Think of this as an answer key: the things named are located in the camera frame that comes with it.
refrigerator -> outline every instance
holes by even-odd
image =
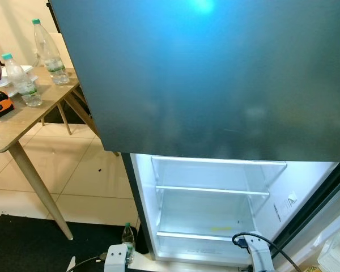
[[[246,267],[339,195],[340,0],[50,2],[153,259]]]

bottle cap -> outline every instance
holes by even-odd
[[[33,20],[32,20],[32,23],[33,23],[33,24],[40,24],[40,20],[39,20],[39,19],[33,19]]]
[[[9,60],[10,58],[12,58],[12,55],[10,53],[3,54],[1,56],[3,57],[4,60]]]

cable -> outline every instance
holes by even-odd
[[[89,261],[92,261],[92,260],[98,260],[99,259],[99,256],[96,256],[96,257],[92,257],[92,258],[89,258],[83,262],[80,262],[78,264],[76,264],[75,266],[73,266],[70,270],[67,270],[67,272],[72,272],[74,269],[76,269],[78,266],[82,265],[82,264],[85,264],[86,262],[89,262]]]
[[[235,245],[240,247],[240,244],[235,240],[235,238],[237,238],[239,236],[244,236],[244,235],[254,236],[254,237],[257,237],[259,239],[262,239],[263,241],[266,241],[267,243],[272,245],[279,253],[281,253],[290,262],[290,264],[292,264],[294,266],[294,268],[296,269],[297,272],[302,272],[301,269],[299,269],[299,267],[297,266],[297,264],[295,264],[293,262],[293,260],[291,260],[291,258],[289,258],[289,256],[287,254],[285,254],[285,252],[283,250],[278,248],[278,246],[276,246],[273,242],[271,242],[267,238],[264,238],[261,235],[258,235],[258,234],[255,234],[255,233],[251,233],[251,232],[239,232],[239,233],[237,233],[236,235],[233,236],[233,238],[232,238],[233,244],[235,244]]]

plastic water bottle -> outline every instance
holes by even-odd
[[[64,85],[69,82],[69,77],[59,54],[58,48],[52,37],[40,24],[39,19],[33,19],[35,43],[40,57],[44,60],[45,67],[49,71],[56,85]]]
[[[129,265],[134,260],[135,252],[135,238],[132,233],[130,223],[125,224],[125,229],[122,233],[122,243],[127,245],[126,264]]]
[[[7,76],[14,88],[21,94],[25,103],[30,107],[41,105],[42,101],[37,87],[23,68],[14,61],[11,54],[4,54],[2,57],[5,60]]]

black rug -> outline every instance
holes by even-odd
[[[76,264],[120,244],[122,226],[68,222],[69,241],[53,220],[0,216],[0,272],[65,272]],[[103,272],[104,262],[89,262],[75,272]]]

